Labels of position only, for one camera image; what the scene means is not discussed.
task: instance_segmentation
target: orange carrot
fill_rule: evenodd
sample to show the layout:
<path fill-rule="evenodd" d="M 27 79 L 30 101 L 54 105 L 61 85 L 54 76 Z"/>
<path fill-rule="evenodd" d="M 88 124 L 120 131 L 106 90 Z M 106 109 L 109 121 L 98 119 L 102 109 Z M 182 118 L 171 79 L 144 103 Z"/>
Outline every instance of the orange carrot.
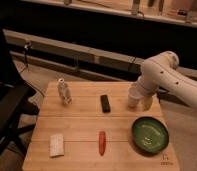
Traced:
<path fill-rule="evenodd" d="M 104 155 L 106 148 L 106 134 L 104 131 L 99 132 L 99 153 L 101 156 Z"/>

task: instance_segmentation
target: chair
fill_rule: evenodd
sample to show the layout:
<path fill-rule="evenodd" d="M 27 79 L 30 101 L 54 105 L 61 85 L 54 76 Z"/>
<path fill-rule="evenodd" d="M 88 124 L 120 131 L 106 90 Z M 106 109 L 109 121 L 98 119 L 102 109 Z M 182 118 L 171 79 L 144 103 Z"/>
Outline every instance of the chair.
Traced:
<path fill-rule="evenodd" d="M 26 154 L 19 136 L 33 130 L 35 125 L 18 128 L 18 124 L 23 113 L 38 114 L 38 107 L 28 101 L 35 93 L 18 73 L 0 25 L 0 155 L 11 141 Z"/>

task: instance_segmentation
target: cable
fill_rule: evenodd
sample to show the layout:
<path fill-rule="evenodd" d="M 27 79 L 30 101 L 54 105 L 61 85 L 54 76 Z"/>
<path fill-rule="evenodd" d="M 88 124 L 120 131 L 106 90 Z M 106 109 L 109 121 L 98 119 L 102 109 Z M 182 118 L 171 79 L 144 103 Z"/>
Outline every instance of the cable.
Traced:
<path fill-rule="evenodd" d="M 22 153 L 20 153 L 19 151 L 13 150 L 13 149 L 11 149 L 9 147 L 6 148 L 6 149 L 9 150 L 9 151 L 11 151 L 11 152 L 14 152 L 14 153 L 18 154 L 22 159 L 25 158 L 25 156 Z"/>
<path fill-rule="evenodd" d="M 31 48 L 31 42 L 27 42 L 24 46 L 24 61 L 25 61 L 25 65 L 28 68 L 28 60 L 27 60 L 27 52 L 29 51 L 29 49 Z"/>
<path fill-rule="evenodd" d="M 38 88 L 36 88 L 34 85 L 32 85 L 30 82 L 28 82 L 27 80 L 24 80 L 29 86 L 31 86 L 33 89 L 37 90 L 41 95 L 42 97 L 45 97 L 44 93 L 39 90 Z"/>
<path fill-rule="evenodd" d="M 97 2 L 89 2 L 89 1 L 85 1 L 85 0 L 77 0 L 77 1 L 88 3 L 88 4 L 95 4 L 95 5 L 99 5 L 99 6 L 105 7 L 105 8 L 111 8 L 111 7 L 107 6 L 107 5 L 103 5 L 103 4 L 100 4 L 100 3 L 97 3 Z"/>
<path fill-rule="evenodd" d="M 130 72 L 130 70 L 131 70 L 131 68 L 132 68 L 135 60 L 136 60 L 136 57 L 134 57 L 134 59 L 132 60 L 132 62 L 129 64 L 128 69 L 127 69 L 128 72 Z"/>

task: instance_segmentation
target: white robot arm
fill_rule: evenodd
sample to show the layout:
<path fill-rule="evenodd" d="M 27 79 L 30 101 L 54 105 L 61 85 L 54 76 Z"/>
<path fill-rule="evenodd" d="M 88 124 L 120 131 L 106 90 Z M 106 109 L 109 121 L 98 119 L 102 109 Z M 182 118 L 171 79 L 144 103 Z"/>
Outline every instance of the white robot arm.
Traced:
<path fill-rule="evenodd" d="M 178 56 L 170 51 L 144 60 L 142 75 L 129 89 L 128 105 L 135 107 L 140 99 L 152 96 L 161 86 L 197 110 L 197 81 L 177 72 L 178 65 Z"/>

